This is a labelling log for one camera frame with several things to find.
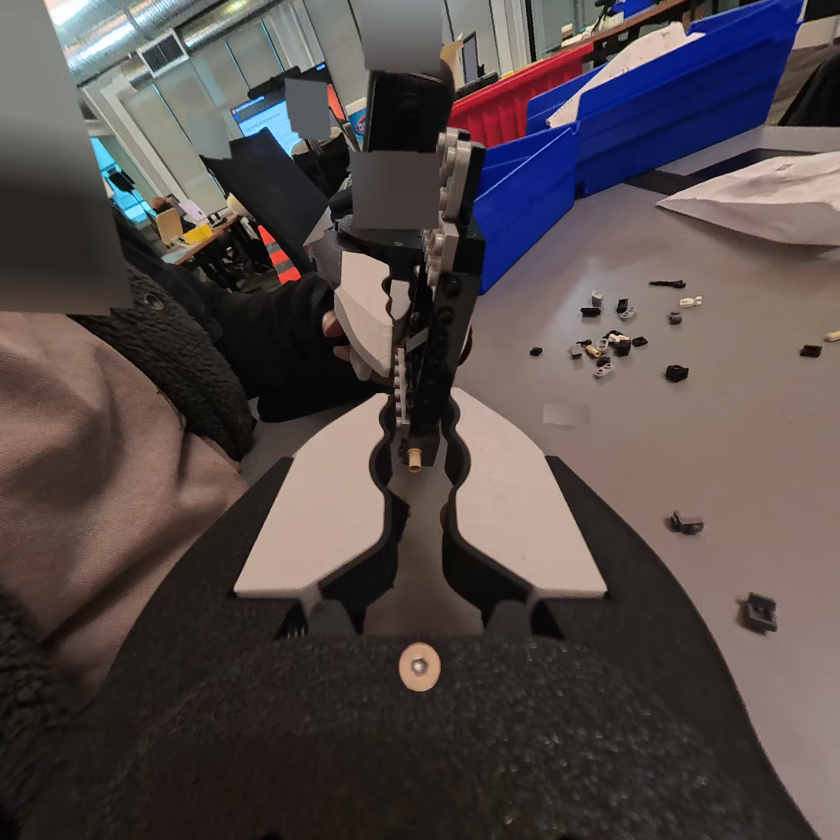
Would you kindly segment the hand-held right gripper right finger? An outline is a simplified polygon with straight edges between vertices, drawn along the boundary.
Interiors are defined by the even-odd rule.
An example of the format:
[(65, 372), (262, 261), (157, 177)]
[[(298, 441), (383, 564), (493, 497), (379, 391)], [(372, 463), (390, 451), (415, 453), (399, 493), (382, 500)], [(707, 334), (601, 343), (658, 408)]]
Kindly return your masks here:
[(465, 599), (603, 598), (606, 583), (541, 448), (458, 387), (444, 436), (449, 586)]

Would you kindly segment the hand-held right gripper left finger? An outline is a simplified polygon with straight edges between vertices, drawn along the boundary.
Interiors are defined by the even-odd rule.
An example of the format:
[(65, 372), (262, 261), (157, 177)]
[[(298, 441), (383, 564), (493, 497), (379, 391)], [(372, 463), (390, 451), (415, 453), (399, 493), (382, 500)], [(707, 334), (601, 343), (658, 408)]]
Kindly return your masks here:
[(395, 407), (376, 393), (293, 458), (234, 584), (250, 599), (378, 599), (396, 577)]

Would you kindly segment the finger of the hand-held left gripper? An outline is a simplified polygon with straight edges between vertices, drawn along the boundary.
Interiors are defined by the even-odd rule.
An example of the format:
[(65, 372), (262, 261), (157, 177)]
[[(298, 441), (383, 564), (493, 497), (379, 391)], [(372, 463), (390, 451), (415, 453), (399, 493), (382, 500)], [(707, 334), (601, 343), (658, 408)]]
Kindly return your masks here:
[(394, 280), (388, 265), (359, 253), (343, 253), (333, 309), (350, 343), (356, 374), (389, 380), (411, 307), (411, 285)]

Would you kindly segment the black brick car chassis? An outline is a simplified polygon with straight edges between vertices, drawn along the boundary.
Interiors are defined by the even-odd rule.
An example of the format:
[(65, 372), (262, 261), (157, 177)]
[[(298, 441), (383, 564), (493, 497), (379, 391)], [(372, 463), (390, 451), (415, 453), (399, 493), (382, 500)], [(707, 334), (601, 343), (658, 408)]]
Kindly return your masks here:
[(486, 148), (466, 129), (438, 137), (438, 221), (422, 232), (411, 307), (395, 347), (393, 401), (399, 456), (410, 472), (434, 464), (458, 367), (471, 346), (486, 238), (475, 219)]

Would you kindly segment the blue plastic storage bin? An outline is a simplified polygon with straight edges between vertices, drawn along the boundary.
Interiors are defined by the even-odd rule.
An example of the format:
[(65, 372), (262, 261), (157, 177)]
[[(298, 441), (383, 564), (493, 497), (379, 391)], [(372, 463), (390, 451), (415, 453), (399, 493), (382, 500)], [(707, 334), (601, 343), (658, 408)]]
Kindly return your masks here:
[[(678, 161), (766, 120), (802, 22), (803, 2), (768, 1), (706, 17), (687, 45), (585, 92), (578, 118), (578, 196)], [(528, 102), (527, 135), (601, 68)]]
[(579, 124), (489, 148), (474, 218), (486, 240), (479, 293), (485, 294), (574, 204)]

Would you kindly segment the person's left forearm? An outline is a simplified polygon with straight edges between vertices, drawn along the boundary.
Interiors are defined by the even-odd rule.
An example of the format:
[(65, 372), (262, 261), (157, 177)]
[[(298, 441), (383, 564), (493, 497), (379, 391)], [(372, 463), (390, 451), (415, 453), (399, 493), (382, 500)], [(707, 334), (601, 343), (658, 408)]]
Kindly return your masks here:
[(319, 275), (250, 293), (216, 289), (208, 307), (221, 330), (217, 347), (236, 373), (259, 418), (278, 424), (378, 392), (391, 381), (363, 381), (352, 365), (325, 359), (321, 320), (333, 309), (333, 289)]

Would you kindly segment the grey desk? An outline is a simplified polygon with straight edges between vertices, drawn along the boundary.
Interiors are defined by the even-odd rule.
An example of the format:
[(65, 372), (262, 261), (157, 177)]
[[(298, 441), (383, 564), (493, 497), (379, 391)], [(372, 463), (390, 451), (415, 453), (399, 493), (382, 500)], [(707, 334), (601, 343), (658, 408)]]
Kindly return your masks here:
[[(708, 625), (787, 791), (838, 838), (838, 250), (777, 245), (658, 207), (762, 151), (838, 150), (838, 129), (759, 128), (581, 199), (476, 306), (456, 384), (523, 430), (666, 563)], [(651, 288), (682, 279), (686, 291)], [(593, 290), (600, 321), (582, 321)], [(669, 327), (683, 295), (702, 294)], [(593, 378), (579, 340), (638, 308), (649, 345)], [(817, 359), (804, 344), (822, 345)], [(539, 358), (529, 355), (543, 347)], [(666, 382), (668, 364), (688, 380)], [(672, 532), (673, 511), (702, 518)], [(739, 621), (751, 592), (778, 632)]]

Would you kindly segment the person's left hand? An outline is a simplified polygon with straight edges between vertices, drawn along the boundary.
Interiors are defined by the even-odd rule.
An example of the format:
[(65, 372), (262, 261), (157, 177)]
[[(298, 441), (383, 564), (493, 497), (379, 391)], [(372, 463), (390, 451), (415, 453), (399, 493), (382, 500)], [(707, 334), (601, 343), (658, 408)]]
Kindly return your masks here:
[(335, 310), (329, 310), (323, 314), (321, 331), (321, 355), (331, 361), (340, 361), (343, 364), (352, 365), (354, 348)]

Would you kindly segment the red plastic bin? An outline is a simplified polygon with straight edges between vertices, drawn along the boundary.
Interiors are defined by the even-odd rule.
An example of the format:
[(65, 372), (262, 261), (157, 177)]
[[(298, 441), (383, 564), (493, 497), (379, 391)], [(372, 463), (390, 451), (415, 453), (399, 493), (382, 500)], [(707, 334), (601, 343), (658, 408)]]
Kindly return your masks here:
[(529, 101), (578, 77), (593, 47), (585, 43), (562, 49), (457, 100), (449, 128), (468, 131), (473, 141), (488, 149), (520, 139), (527, 129)]

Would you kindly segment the monitor with blue screen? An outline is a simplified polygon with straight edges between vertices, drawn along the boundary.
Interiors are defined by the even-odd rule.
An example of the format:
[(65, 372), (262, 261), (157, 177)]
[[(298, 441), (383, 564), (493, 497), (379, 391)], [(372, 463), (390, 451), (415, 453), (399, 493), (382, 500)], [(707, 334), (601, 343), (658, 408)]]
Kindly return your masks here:
[(230, 110), (241, 133), (249, 137), (262, 130), (268, 130), (280, 147), (291, 155), (300, 142), (297, 133), (291, 128), (287, 102), (284, 95), (264, 95), (245, 101)]

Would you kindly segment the pile of small brick pieces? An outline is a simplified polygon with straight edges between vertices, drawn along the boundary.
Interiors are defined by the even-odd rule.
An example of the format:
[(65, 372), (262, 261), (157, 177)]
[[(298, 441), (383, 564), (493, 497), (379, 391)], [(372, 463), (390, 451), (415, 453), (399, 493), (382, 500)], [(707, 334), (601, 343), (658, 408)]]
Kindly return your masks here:
[[(669, 289), (674, 292), (687, 290), (687, 283), (682, 279), (649, 280), (646, 285), (651, 288)], [(677, 301), (675, 307), (667, 311), (665, 319), (667, 325), (669, 327), (680, 326), (684, 321), (684, 310), (700, 308), (703, 302), (704, 295), (702, 294), (683, 295)], [(599, 290), (593, 290), (589, 304), (582, 306), (580, 309), (581, 320), (597, 322), (602, 319), (606, 312), (606, 294)], [(634, 326), (634, 321), (638, 315), (638, 308), (634, 305), (633, 300), (629, 297), (617, 298), (611, 314), (620, 322), (621, 328), (609, 329), (596, 340), (579, 340), (572, 344), (569, 350), (571, 360), (578, 361), (586, 358), (593, 362), (595, 367), (592, 375), (596, 380), (603, 380), (611, 375), (616, 370), (616, 360), (627, 359), (632, 350), (642, 349), (649, 345), (649, 340), (645, 336), (631, 335), (624, 329), (627, 326)]]

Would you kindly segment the white printed paper bag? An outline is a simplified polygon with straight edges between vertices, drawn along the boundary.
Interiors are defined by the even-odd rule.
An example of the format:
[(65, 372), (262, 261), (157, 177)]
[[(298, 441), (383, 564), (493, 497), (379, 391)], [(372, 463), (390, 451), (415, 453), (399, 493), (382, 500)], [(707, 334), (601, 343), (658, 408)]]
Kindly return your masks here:
[(839, 153), (776, 156), (719, 175), (658, 207), (785, 245), (839, 246)]
[(598, 88), (701, 37), (703, 33), (688, 35), (681, 23), (674, 22), (638, 38), (607, 62), (592, 79), (558, 107), (546, 119), (547, 128), (557, 129), (575, 122), (578, 119), (580, 101), (585, 92)]

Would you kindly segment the beige sweatshirt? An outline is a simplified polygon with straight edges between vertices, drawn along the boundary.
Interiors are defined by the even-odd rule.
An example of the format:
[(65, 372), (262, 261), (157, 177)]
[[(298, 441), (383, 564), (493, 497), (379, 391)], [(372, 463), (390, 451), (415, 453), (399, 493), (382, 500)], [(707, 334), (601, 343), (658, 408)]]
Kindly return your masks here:
[(247, 487), (91, 332), (2, 313), (2, 591), (82, 693), (98, 691), (153, 593)]

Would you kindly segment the wood-edged office table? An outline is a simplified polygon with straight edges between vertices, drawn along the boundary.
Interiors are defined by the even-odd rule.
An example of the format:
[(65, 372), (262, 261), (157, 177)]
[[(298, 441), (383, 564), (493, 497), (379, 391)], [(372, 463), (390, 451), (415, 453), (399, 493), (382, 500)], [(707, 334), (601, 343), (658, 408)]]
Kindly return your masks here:
[(587, 60), (593, 68), (600, 67), (648, 30), (673, 23), (680, 23), (687, 30), (703, 4), (698, 1), (595, 2), (598, 14), (594, 23), (578, 35), (566, 38), (556, 52), (590, 45)]

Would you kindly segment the black office chair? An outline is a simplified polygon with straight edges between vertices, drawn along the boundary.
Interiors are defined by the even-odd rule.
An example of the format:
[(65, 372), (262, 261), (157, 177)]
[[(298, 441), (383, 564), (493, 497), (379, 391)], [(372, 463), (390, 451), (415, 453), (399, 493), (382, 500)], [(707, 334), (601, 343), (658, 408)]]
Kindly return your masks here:
[(839, 54), (809, 76), (778, 122), (781, 127), (839, 127)]

